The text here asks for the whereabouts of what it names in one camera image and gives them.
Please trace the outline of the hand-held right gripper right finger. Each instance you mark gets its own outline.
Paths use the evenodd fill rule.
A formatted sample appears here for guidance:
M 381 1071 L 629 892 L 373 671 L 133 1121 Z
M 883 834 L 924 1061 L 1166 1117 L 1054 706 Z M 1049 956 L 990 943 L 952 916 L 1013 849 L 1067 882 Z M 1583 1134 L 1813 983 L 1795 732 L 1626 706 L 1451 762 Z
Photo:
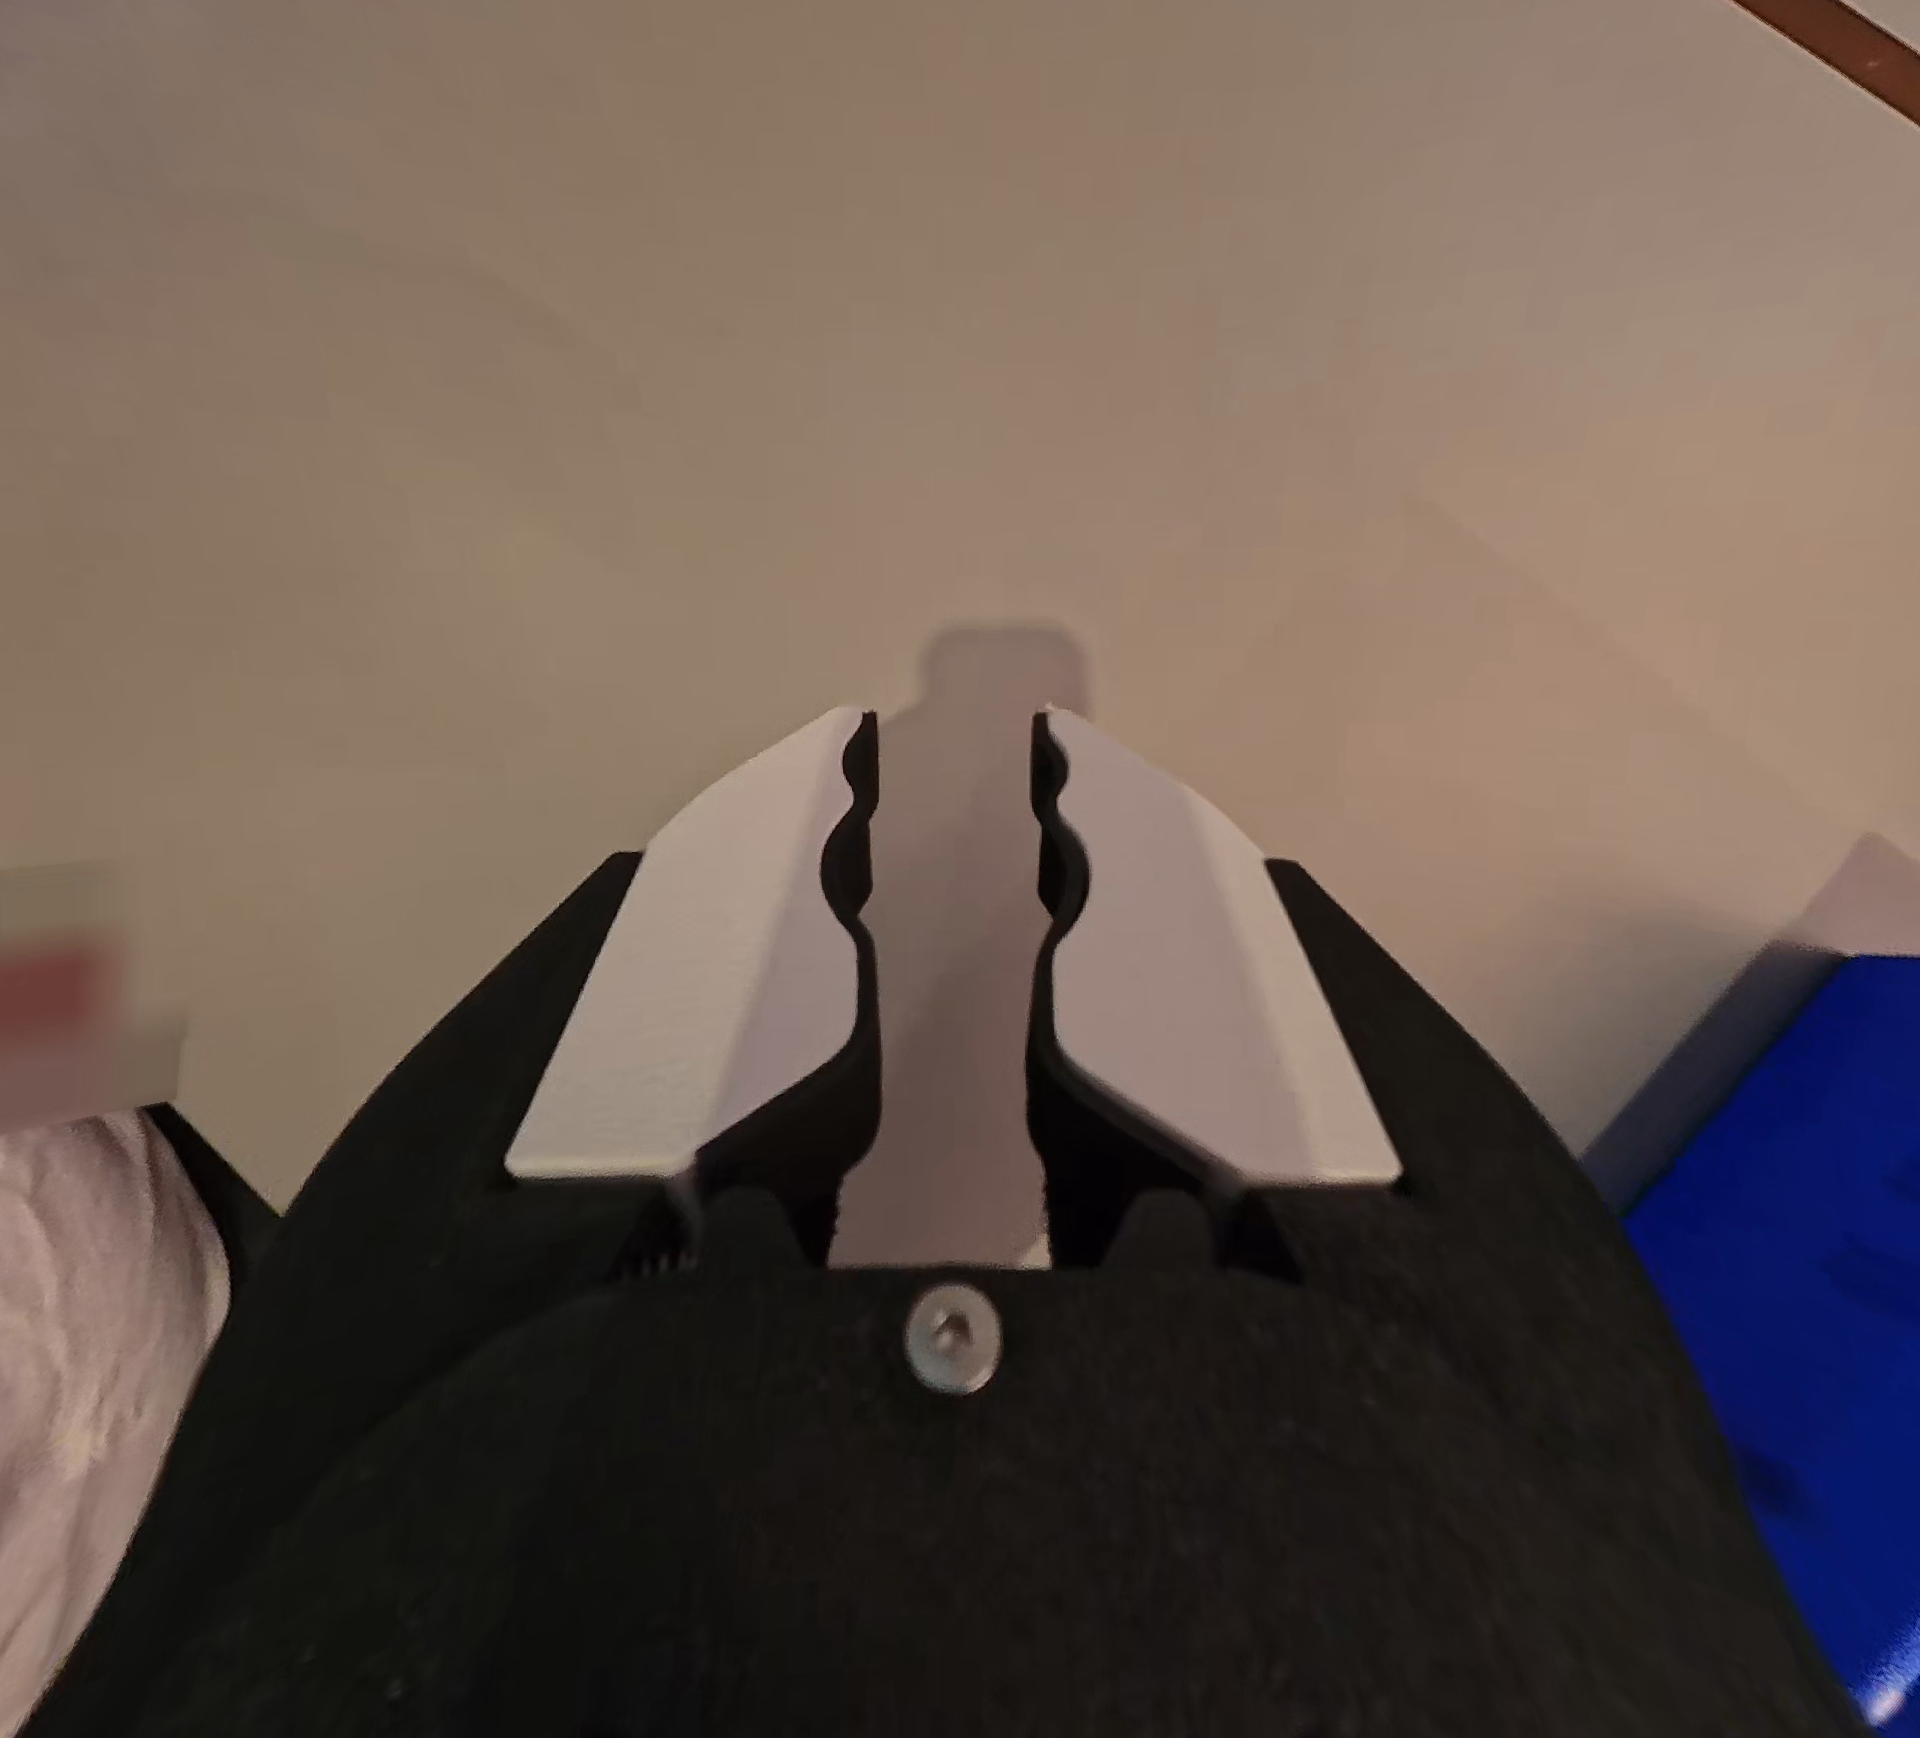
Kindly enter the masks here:
M 1101 1260 L 1140 1197 L 1220 1256 L 1271 1195 L 1390 1195 L 1403 1161 L 1255 840 L 1075 711 L 1029 750 L 1045 932 L 1029 1134 L 1054 1260 Z

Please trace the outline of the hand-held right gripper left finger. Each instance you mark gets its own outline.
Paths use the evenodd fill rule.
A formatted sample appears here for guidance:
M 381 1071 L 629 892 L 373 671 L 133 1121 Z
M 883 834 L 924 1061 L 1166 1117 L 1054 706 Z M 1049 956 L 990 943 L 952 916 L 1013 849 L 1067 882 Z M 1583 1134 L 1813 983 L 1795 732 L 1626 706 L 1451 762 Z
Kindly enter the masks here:
M 512 1179 L 655 1184 L 690 1217 L 756 1190 L 805 1257 L 829 1257 L 882 1121 L 878 800 L 878 716 L 842 704 L 651 839 L 507 1148 Z

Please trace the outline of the blue plastic bin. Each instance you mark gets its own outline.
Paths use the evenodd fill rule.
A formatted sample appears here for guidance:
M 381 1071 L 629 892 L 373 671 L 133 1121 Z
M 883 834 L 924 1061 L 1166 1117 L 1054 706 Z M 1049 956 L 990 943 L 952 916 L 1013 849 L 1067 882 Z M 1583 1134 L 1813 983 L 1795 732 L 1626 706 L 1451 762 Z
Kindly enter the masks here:
M 1581 1162 L 1820 1654 L 1917 1734 L 1918 956 L 1767 945 Z

